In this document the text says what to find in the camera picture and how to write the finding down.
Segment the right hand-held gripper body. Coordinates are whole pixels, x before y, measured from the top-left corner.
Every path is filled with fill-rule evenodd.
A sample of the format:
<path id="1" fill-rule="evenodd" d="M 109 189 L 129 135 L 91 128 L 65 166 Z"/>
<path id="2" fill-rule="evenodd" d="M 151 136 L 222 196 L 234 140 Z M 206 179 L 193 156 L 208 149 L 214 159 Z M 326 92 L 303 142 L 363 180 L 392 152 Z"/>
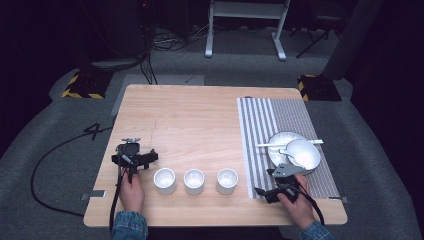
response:
<path id="1" fill-rule="evenodd" d="M 280 163 L 272 173 L 281 193 L 283 193 L 291 202 L 295 202 L 299 195 L 299 183 L 295 175 L 300 174 L 303 171 L 303 167 Z"/>

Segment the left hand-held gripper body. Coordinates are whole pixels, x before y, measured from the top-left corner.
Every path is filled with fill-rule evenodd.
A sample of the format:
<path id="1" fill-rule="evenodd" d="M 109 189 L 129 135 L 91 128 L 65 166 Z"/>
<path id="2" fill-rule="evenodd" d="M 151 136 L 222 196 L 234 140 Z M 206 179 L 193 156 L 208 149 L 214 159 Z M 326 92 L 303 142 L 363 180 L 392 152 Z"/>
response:
<path id="1" fill-rule="evenodd" d="M 144 169 L 148 161 L 146 154 L 141 155 L 140 151 L 140 138 L 124 138 L 123 144 L 116 147 L 116 154 L 120 155 L 120 168 L 125 168 L 129 175 L 136 174 L 137 169 L 142 166 Z"/>

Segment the person's right hand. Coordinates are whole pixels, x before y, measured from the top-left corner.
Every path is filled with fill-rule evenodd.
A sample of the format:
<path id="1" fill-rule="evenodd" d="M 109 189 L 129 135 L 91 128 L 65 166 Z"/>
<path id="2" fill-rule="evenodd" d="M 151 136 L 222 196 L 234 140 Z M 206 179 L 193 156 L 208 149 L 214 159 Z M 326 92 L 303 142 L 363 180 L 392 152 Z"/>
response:
<path id="1" fill-rule="evenodd" d="M 313 208 L 309 201 L 302 195 L 299 195 L 297 200 L 292 203 L 284 194 L 277 195 L 282 205 L 286 208 L 293 222 L 301 229 L 306 229 L 315 221 Z"/>

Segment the person's left hand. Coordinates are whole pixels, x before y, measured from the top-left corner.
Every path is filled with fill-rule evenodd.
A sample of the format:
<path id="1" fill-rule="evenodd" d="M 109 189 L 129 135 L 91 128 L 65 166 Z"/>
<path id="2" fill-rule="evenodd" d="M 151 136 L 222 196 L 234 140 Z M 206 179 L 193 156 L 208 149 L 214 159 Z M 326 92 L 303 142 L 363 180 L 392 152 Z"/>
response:
<path id="1" fill-rule="evenodd" d="M 138 174 L 129 175 L 127 171 L 124 172 L 119 198 L 125 211 L 133 211 L 139 214 L 142 213 L 145 202 L 145 193 Z"/>

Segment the white plate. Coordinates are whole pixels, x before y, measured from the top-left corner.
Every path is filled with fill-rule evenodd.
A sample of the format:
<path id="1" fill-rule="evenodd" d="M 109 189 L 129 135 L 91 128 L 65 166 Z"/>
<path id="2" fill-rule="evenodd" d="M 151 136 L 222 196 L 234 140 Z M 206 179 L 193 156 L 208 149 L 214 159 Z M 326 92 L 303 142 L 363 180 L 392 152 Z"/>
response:
<path id="1" fill-rule="evenodd" d="M 307 140 L 305 137 L 303 137 L 303 136 L 301 136 L 297 133 L 294 133 L 294 132 L 280 132 L 280 133 L 274 134 L 270 138 L 268 143 L 283 143 L 283 142 L 288 142 L 288 141 L 291 141 L 291 140 L 294 140 L 294 139 Z M 288 156 L 285 154 L 286 146 L 267 147 L 268 156 L 275 166 L 278 166 L 280 163 L 292 164 L 289 161 Z M 303 174 L 304 175 L 309 174 L 313 170 L 305 170 L 304 169 Z"/>

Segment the white cup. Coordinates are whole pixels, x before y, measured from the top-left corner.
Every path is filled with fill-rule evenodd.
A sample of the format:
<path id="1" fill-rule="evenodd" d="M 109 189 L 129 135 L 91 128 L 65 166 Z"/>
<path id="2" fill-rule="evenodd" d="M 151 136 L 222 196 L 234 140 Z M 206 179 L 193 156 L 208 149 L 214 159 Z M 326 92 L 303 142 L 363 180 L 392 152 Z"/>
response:
<path id="1" fill-rule="evenodd" d="M 184 174 L 183 182 L 189 195 L 200 195 L 204 189 L 205 176 L 198 169 L 190 169 Z"/>
<path id="2" fill-rule="evenodd" d="M 217 174 L 217 191 L 223 195 L 230 195 L 234 192 L 238 183 L 237 173 L 230 168 L 224 168 Z"/>
<path id="3" fill-rule="evenodd" d="M 162 195 L 170 195 L 176 190 L 176 176 L 172 169 L 161 168 L 155 172 L 154 185 Z"/>

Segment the white chopsticks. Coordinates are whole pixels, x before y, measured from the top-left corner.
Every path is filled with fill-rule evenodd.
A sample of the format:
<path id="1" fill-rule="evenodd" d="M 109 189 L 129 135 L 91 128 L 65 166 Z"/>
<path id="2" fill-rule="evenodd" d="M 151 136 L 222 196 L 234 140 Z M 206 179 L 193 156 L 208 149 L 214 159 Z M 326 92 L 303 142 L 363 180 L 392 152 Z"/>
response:
<path id="1" fill-rule="evenodd" d="M 322 139 L 316 139 L 316 140 L 303 140 L 303 139 L 294 139 L 288 142 L 283 142 L 283 143 L 261 143 L 261 144 L 257 144 L 257 147 L 277 147 L 277 146 L 286 146 L 292 142 L 295 141 L 301 141 L 301 142 L 309 142 L 311 144 L 323 144 L 324 141 Z"/>

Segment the white bowl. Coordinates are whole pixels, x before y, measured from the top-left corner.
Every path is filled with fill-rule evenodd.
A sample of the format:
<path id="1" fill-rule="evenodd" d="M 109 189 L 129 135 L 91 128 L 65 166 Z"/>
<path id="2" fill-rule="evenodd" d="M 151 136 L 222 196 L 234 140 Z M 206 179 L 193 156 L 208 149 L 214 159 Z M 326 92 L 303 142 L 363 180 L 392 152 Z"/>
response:
<path id="1" fill-rule="evenodd" d="M 305 170 L 313 170 L 321 163 L 318 149 L 309 141 L 296 139 L 288 143 L 285 154 L 289 161 Z"/>

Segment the striped grey placemat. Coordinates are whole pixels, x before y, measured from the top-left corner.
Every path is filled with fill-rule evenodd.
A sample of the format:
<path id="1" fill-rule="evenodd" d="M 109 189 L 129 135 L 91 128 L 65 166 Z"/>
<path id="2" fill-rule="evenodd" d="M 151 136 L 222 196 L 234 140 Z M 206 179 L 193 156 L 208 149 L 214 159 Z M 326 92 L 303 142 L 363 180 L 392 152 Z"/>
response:
<path id="1" fill-rule="evenodd" d="M 275 181 L 266 170 L 277 166 L 270 160 L 267 147 L 257 147 L 257 144 L 268 143 L 280 132 L 294 132 L 307 140 L 319 137 L 301 99 L 238 98 L 237 106 L 247 192 L 251 199 L 259 199 L 254 188 L 273 189 Z"/>

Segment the yellow black striped base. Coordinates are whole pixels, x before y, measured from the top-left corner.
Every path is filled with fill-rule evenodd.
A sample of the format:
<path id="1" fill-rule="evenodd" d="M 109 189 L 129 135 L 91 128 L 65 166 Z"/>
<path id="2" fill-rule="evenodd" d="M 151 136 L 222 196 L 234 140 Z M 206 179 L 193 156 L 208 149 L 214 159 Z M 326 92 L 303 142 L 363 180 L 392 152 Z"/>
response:
<path id="1" fill-rule="evenodd" d="M 62 97 L 104 99 L 113 72 L 96 70 L 94 73 L 77 71 L 70 79 Z"/>
<path id="2" fill-rule="evenodd" d="M 334 82 L 322 74 L 300 75 L 297 82 L 304 101 L 341 101 Z"/>

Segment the white metal stand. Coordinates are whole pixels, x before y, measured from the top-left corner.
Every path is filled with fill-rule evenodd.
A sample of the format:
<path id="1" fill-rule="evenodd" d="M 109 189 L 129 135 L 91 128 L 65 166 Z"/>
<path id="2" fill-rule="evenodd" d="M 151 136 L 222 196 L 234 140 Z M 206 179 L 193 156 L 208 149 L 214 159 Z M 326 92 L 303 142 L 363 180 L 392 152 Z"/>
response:
<path id="1" fill-rule="evenodd" d="M 269 19 L 278 20 L 277 30 L 271 33 L 271 38 L 279 60 L 285 61 L 287 56 L 281 42 L 281 33 L 289 11 L 290 3 L 291 0 L 283 0 L 282 3 L 247 3 L 210 0 L 208 13 L 208 35 L 204 56 L 206 58 L 210 58 L 213 55 L 213 24 L 215 17 Z"/>

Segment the grey post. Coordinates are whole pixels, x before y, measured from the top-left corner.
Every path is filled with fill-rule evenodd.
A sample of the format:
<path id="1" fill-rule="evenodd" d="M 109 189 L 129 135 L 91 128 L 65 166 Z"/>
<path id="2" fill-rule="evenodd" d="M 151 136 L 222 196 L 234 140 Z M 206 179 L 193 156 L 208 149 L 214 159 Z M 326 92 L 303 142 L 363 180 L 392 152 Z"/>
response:
<path id="1" fill-rule="evenodd" d="M 344 77 L 377 17 L 383 1 L 358 0 L 349 23 L 322 71 L 325 79 L 340 80 Z"/>

